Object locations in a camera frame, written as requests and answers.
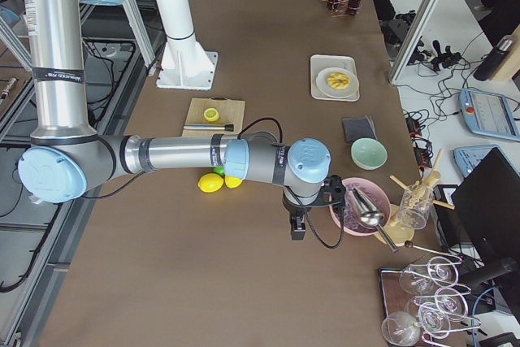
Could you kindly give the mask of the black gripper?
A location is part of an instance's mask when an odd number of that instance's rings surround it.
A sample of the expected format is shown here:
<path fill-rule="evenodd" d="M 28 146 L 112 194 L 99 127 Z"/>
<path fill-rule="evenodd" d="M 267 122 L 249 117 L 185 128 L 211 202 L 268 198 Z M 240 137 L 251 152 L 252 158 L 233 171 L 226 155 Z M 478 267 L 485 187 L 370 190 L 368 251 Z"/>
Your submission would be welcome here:
<path fill-rule="evenodd" d="M 317 197 L 310 203 L 304 204 L 301 197 L 298 196 L 289 186 L 285 186 L 283 195 L 283 205 L 289 213 L 289 223 L 291 227 L 291 238 L 294 241 L 301 241 L 306 234 L 306 226 L 309 226 L 313 235 L 321 241 L 322 238 L 316 232 L 309 212 L 314 207 L 331 207 L 333 214 L 339 218 L 340 221 L 340 235 L 338 240 L 344 240 L 345 235 L 345 186 L 342 179 L 338 175 L 327 177 Z"/>

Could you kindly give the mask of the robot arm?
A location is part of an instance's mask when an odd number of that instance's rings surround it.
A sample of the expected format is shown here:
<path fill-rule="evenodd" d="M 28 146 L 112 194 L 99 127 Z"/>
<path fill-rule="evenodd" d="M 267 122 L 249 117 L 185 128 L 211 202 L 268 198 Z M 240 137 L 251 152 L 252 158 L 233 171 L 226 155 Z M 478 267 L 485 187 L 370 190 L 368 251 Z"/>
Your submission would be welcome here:
<path fill-rule="evenodd" d="M 345 187 L 329 172 L 327 147 L 315 139 L 285 145 L 267 132 L 169 138 L 100 135 L 87 115 L 81 1 L 24 0 L 38 125 L 18 171 L 30 193 L 59 203 L 126 174 L 222 167 L 226 176 L 281 186 L 295 240 L 311 229 L 312 208 L 330 206 L 343 216 Z"/>

